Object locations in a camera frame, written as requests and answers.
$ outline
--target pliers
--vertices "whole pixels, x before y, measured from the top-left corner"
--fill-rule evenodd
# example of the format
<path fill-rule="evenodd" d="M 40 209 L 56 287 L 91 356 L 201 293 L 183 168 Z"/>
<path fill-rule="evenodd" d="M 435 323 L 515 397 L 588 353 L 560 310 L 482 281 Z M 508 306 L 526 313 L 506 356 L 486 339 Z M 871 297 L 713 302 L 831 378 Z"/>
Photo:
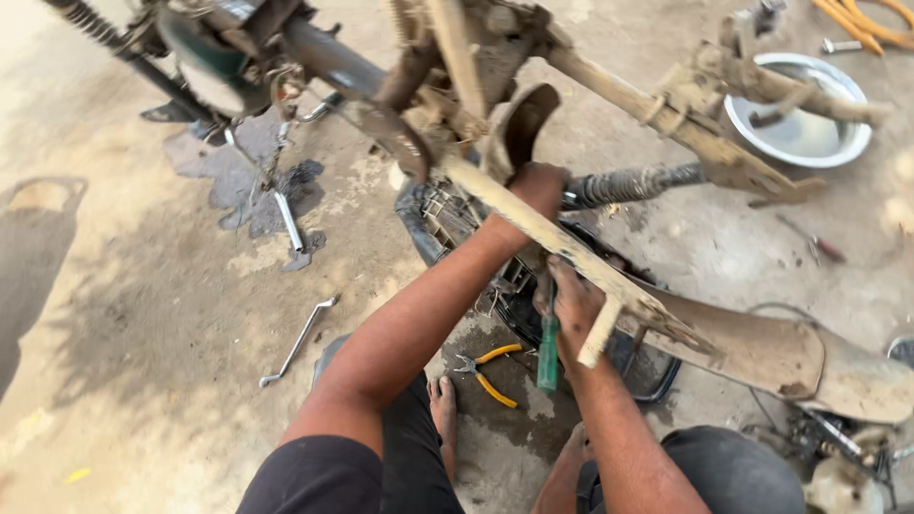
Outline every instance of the pliers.
<path fill-rule="evenodd" d="M 492 387 L 492 384 L 489 383 L 489 380 L 486 377 L 484 377 L 482 373 L 480 373 L 479 371 L 476 370 L 476 365 L 485 364 L 486 362 L 498 357 L 499 355 L 504 355 L 505 353 L 508 353 L 509 351 L 522 351 L 522 350 L 523 350 L 523 348 L 521 348 L 520 345 L 507 345 L 505 347 L 496 348 L 478 359 L 470 359 L 469 357 L 465 357 L 463 355 L 458 354 L 457 357 L 459 357 L 460 360 L 462 360 L 466 364 L 466 366 L 455 369 L 454 371 L 460 371 L 462 373 L 472 373 L 473 375 L 476 376 L 476 379 L 479 381 L 479 383 L 483 384 L 483 387 L 485 388 L 485 390 L 488 391 L 488 393 L 491 394 L 493 398 L 495 398 L 496 400 L 500 401 L 501 403 L 507 405 L 508 407 L 511 407 L 512 409 L 514 409 L 517 406 L 517 402 L 515 402 L 514 400 L 511 400 L 507 396 L 504 396 L 502 393 L 498 392 L 494 387 Z"/>

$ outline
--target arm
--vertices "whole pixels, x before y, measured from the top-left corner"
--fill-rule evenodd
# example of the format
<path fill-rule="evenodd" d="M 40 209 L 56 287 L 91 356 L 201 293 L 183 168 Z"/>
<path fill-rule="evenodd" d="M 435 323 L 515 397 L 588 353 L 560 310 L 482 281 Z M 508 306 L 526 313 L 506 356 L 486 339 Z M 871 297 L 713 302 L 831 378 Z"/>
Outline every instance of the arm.
<path fill-rule="evenodd" d="M 510 189 L 554 219 L 564 172 L 527 165 Z M 382 455 L 381 410 L 434 356 L 491 276 L 529 243 L 495 214 L 444 260 L 381 306 L 340 348 L 280 444 L 305 435 L 342 435 Z"/>
<path fill-rule="evenodd" d="M 558 285 L 558 356 L 597 456 L 607 510 L 707 514 L 686 476 L 654 440 L 609 360 L 601 359 L 595 369 L 578 363 L 578 351 L 605 300 L 603 292 L 581 281 L 559 258 L 550 257 L 548 263 Z"/>

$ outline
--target forearm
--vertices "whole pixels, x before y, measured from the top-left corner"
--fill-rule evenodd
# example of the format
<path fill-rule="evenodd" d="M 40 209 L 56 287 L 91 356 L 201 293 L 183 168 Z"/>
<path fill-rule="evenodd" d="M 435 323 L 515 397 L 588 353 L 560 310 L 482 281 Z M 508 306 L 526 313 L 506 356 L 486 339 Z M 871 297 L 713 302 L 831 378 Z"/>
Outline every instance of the forearm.
<path fill-rule="evenodd" d="M 359 326 L 327 370 L 328 382 L 338 376 L 349 390 L 379 405 L 390 403 L 416 378 L 492 275 L 523 243 L 506 239 L 497 223 L 486 222 Z"/>
<path fill-rule="evenodd" d="M 490 277 L 528 240 L 497 216 L 362 323 L 299 409 L 281 444 L 337 434 L 381 455 L 381 410 L 416 378 Z"/>
<path fill-rule="evenodd" d="M 707 513 L 644 421 L 608 360 L 571 373 L 609 512 Z"/>

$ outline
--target steel bowl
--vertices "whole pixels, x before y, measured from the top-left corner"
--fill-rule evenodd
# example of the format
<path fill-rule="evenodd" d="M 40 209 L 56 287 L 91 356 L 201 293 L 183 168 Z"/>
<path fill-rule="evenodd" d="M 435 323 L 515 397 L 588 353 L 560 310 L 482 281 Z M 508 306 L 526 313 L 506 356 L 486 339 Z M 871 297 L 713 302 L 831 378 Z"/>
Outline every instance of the steel bowl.
<path fill-rule="evenodd" d="M 819 59 L 774 53 L 758 55 L 755 61 L 794 79 L 813 80 L 829 96 L 866 102 L 866 96 L 850 77 Z M 836 122 L 800 109 L 780 122 L 755 128 L 749 123 L 749 116 L 774 111 L 774 105 L 728 96 L 724 106 L 730 121 L 751 145 L 763 154 L 797 166 L 821 168 L 849 163 L 863 153 L 873 135 L 873 129 L 864 123 Z"/>

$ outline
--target yellow pliers handle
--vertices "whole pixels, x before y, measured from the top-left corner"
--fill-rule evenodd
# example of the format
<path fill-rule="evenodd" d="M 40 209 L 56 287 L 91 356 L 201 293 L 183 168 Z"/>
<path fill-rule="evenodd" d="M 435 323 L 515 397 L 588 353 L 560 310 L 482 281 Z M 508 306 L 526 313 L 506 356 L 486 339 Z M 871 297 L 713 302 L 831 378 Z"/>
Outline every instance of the yellow pliers handle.
<path fill-rule="evenodd" d="M 508 407 L 511 407 L 512 409 L 514 409 L 517 406 L 517 402 L 515 402 L 514 400 L 511 400 L 507 396 L 504 396 L 502 393 L 498 392 L 498 390 L 496 390 L 494 387 L 492 387 L 492 384 L 489 383 L 489 380 L 486 377 L 484 377 L 482 373 L 480 373 L 479 371 L 476 371 L 474 373 L 474 375 L 476 375 L 476 379 L 479 381 L 479 383 L 483 384 L 483 388 L 486 391 L 489 391 L 489 394 L 491 394 L 493 398 L 500 401 L 501 403 L 504 403 Z"/>
<path fill-rule="evenodd" d="M 505 347 L 496 348 L 489 353 L 483 355 L 482 357 L 476 359 L 476 364 L 485 364 L 486 362 L 498 357 L 499 355 L 504 355 L 505 353 L 512 351 L 521 351 L 524 348 L 520 345 L 507 345 Z"/>

